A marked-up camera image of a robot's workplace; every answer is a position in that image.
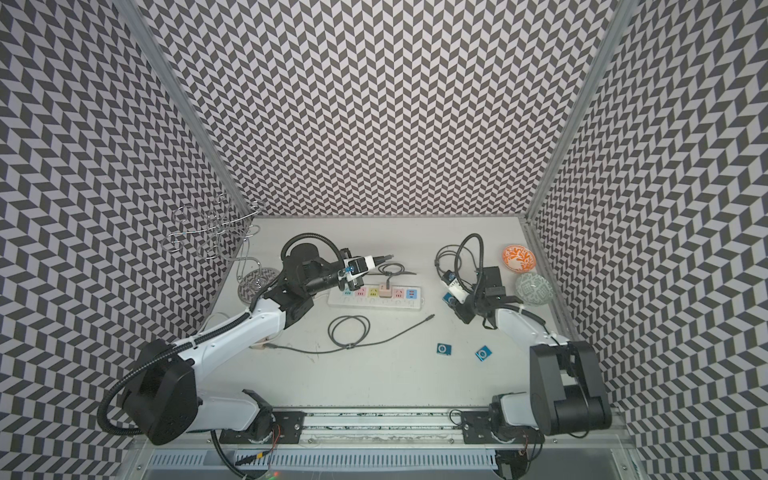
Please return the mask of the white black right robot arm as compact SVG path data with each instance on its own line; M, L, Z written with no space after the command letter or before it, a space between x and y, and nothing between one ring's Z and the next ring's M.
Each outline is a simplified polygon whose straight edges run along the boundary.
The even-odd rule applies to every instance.
M440 277L447 288L443 301L462 323L479 318L484 329L507 335L528 354L528 387L498 394L489 404L492 438L531 444L552 435L584 438L611 427L613 413L593 347L550 331L522 298L508 295L500 270L484 264L484 253L481 235L467 235L456 246L453 267Z

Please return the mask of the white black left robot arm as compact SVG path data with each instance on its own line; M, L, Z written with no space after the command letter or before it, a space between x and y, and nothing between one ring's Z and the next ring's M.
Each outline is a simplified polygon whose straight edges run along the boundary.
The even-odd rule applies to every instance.
M102 431L164 445L190 432L246 431L269 406L256 392L214 393L201 383L231 358L297 323L320 292L357 290L389 256L354 256L327 237L302 233L280 252L282 267L241 313L186 339L144 345L131 371L103 396Z

